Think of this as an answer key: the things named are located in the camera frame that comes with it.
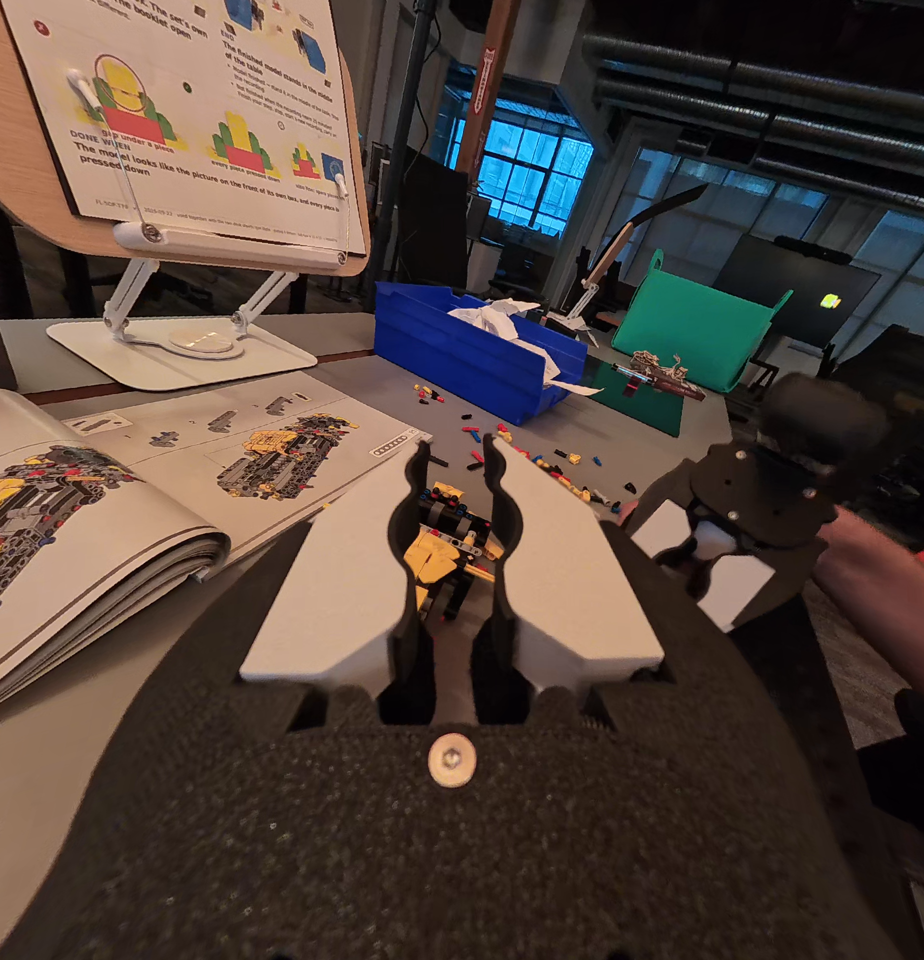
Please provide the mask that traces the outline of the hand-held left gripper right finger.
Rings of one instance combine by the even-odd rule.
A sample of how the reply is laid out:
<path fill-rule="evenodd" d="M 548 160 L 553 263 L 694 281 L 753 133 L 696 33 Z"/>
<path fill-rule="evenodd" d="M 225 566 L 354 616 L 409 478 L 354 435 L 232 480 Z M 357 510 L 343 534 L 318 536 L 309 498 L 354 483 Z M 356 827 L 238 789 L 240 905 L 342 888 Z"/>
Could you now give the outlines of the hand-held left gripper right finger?
<path fill-rule="evenodd" d="M 663 648 L 593 510 L 505 440 L 483 442 L 492 531 L 496 649 L 530 687 L 587 695 L 655 670 Z"/>

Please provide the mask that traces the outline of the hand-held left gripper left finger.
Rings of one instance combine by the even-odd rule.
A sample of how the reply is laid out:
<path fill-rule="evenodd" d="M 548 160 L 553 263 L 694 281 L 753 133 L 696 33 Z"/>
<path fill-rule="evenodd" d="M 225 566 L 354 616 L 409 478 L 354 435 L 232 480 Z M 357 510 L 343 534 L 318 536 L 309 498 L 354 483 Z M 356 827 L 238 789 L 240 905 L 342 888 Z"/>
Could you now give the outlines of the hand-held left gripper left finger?
<path fill-rule="evenodd" d="M 245 682 L 355 686 L 408 680 L 419 648 L 414 576 L 418 498 L 431 446 L 412 440 L 313 520 L 240 666 Z"/>

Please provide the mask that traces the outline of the yellow black brick car model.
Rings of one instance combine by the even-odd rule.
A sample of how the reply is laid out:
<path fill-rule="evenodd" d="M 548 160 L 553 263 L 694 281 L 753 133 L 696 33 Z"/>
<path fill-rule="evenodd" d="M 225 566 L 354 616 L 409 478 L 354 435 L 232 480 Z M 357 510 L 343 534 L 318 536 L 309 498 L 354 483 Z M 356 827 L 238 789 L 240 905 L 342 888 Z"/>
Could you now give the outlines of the yellow black brick car model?
<path fill-rule="evenodd" d="M 491 522 L 446 482 L 425 488 L 419 507 L 419 534 L 404 555 L 415 578 L 417 610 L 422 622 L 453 621 L 475 582 L 495 582 L 495 564 L 505 549 Z"/>

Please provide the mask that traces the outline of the pile of small coloured pins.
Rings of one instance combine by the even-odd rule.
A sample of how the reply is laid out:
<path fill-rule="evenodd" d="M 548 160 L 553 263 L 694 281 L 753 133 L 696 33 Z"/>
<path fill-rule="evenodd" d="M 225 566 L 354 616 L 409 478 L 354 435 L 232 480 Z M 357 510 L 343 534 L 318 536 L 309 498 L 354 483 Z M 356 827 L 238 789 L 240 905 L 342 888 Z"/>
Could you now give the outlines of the pile of small coloured pins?
<path fill-rule="evenodd" d="M 426 486 L 443 481 L 462 491 L 473 513 L 489 511 L 489 441 L 590 501 L 594 510 L 613 513 L 616 503 L 636 497 L 641 482 L 630 444 L 635 422 L 624 414 L 568 393 L 540 414 L 518 420 L 416 374 L 407 385 L 416 388 L 412 414 L 431 436 Z"/>

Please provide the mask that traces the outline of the person's right forearm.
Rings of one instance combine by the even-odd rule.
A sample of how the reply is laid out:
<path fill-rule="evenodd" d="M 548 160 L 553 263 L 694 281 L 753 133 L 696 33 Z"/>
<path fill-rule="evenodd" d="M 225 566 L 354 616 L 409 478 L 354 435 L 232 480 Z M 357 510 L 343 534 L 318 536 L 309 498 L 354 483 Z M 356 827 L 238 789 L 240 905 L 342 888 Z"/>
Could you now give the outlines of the person's right forearm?
<path fill-rule="evenodd" d="M 851 510 L 823 526 L 812 579 L 856 632 L 924 697 L 924 563 Z"/>

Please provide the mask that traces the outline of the grey desk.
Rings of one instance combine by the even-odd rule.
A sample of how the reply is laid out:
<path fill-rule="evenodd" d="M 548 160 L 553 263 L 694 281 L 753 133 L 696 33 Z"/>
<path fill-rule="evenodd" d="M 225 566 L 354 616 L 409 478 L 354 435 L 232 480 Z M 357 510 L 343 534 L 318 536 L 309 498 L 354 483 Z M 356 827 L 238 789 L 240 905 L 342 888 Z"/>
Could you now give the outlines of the grey desk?
<path fill-rule="evenodd" d="M 488 493 L 468 472 L 460 416 L 480 408 L 450 393 L 413 402 L 408 375 L 372 354 L 375 319 L 365 313 L 271 316 L 262 326 L 318 358 L 311 375 L 377 410 L 429 432 L 443 475 L 483 510 Z M 569 397 L 515 430 L 519 447 L 581 454 L 585 486 L 625 502 L 685 458 L 727 442 L 724 400 L 690 402 L 676 438 L 590 399 Z M 234 563 L 205 583 L 187 582 L 0 705 L 0 942 L 38 891 L 70 829 L 87 784 L 138 690 L 204 610 L 233 594 L 262 558 Z"/>

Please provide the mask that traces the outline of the small brown brick model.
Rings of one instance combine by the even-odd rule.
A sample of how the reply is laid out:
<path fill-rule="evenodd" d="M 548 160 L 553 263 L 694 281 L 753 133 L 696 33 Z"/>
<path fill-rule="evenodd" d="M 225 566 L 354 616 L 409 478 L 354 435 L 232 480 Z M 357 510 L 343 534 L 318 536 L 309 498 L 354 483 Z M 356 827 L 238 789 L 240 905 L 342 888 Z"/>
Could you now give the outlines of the small brown brick model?
<path fill-rule="evenodd" d="M 623 394 L 627 398 L 635 397 L 643 387 L 696 402 L 704 402 L 707 396 L 705 390 L 687 379 L 687 368 L 681 366 L 677 354 L 673 356 L 672 366 L 662 366 L 656 354 L 638 350 L 627 365 L 612 363 L 611 369 L 625 378 Z"/>

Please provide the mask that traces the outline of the green plastic bin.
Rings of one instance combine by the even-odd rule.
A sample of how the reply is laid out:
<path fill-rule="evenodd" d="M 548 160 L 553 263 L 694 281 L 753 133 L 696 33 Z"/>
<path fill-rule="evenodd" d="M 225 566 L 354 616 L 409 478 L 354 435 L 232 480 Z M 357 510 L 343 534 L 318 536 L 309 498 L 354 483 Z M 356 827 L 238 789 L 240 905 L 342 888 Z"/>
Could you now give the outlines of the green plastic bin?
<path fill-rule="evenodd" d="M 666 272 L 663 261 L 658 248 L 611 346 L 630 356 L 645 351 L 661 361 L 677 355 L 689 382 L 728 394 L 792 290 L 773 307 L 762 306 Z"/>

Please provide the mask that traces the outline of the large black screen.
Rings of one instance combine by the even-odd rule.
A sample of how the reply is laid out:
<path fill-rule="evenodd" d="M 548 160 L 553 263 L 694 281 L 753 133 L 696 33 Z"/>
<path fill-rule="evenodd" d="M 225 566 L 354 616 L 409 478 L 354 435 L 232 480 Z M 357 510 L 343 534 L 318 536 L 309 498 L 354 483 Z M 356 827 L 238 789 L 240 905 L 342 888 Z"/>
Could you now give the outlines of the large black screen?
<path fill-rule="evenodd" d="M 744 235 L 711 287 L 766 307 L 776 307 L 769 331 L 816 348 L 833 342 L 880 274 L 852 265 L 846 253 L 800 239 L 768 241 Z"/>

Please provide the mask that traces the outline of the open instruction booklet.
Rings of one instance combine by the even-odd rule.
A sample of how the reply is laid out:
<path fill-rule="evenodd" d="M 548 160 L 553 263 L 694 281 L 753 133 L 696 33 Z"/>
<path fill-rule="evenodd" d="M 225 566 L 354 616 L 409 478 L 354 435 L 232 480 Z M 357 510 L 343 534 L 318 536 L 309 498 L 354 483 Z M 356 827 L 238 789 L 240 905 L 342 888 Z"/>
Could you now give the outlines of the open instruction booklet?
<path fill-rule="evenodd" d="M 0 704 L 431 439 L 301 371 L 66 421 L 0 389 Z"/>

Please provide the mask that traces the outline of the blue plastic bin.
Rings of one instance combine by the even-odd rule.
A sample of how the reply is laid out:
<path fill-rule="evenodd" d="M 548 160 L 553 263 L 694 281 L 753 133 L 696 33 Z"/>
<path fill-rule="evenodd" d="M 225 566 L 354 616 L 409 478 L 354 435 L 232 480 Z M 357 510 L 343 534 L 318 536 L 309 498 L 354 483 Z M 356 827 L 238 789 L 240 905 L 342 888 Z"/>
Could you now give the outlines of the blue plastic bin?
<path fill-rule="evenodd" d="M 449 287 L 377 282 L 373 349 L 408 372 L 464 399 L 485 402 L 493 413 L 521 421 L 541 414 L 570 391 L 543 384 L 545 361 L 513 342 L 448 315 L 486 304 Z M 520 339 L 548 352 L 560 379 L 580 386 L 588 356 L 579 342 L 524 317 L 512 317 Z"/>

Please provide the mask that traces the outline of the black stand pole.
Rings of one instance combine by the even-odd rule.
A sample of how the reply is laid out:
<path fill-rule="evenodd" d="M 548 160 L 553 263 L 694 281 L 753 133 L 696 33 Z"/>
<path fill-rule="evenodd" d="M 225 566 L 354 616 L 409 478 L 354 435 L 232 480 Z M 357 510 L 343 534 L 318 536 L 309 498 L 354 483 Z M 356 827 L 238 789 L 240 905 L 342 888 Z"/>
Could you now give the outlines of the black stand pole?
<path fill-rule="evenodd" d="M 436 1 L 419 1 L 415 2 L 413 6 L 415 20 L 389 158 L 389 167 L 384 177 L 381 206 L 375 218 L 374 232 L 372 234 L 372 251 L 365 270 L 367 289 L 363 299 L 363 306 L 369 313 L 374 313 L 376 308 L 376 283 L 384 266 L 384 258 L 391 236 L 396 199 L 398 198 L 399 186 L 402 181 L 408 150 L 410 127 L 415 111 L 416 97 L 419 91 L 436 8 Z"/>

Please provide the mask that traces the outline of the printed instruction sheet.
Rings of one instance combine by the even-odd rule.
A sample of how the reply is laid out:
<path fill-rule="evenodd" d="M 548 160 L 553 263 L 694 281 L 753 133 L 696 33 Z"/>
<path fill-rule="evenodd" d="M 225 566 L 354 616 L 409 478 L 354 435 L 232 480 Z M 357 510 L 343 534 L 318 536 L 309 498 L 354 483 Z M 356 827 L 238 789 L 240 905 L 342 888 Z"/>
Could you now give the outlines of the printed instruction sheet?
<path fill-rule="evenodd" d="M 12 1 L 77 215 L 366 253 L 327 1 Z"/>

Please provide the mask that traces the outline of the metal ventilation duct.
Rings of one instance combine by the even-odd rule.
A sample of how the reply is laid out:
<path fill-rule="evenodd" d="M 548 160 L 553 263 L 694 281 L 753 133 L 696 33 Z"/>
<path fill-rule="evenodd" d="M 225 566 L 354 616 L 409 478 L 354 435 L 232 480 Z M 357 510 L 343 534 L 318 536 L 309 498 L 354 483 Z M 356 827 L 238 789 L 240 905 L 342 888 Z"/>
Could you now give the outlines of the metal ventilation duct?
<path fill-rule="evenodd" d="M 728 158 L 924 211 L 924 93 L 588 31 L 593 100 L 738 141 Z"/>

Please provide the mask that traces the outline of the wooden post red sign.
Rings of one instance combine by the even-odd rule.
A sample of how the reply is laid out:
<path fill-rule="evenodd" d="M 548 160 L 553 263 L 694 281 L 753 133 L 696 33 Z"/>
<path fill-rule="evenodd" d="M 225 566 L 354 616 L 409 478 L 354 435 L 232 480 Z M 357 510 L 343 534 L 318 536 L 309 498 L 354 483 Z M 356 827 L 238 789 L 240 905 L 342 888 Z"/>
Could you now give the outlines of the wooden post red sign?
<path fill-rule="evenodd" d="M 455 163 L 455 170 L 466 174 L 470 187 L 475 186 L 479 179 L 485 143 L 521 4 L 521 1 L 493 1 L 489 12 Z"/>

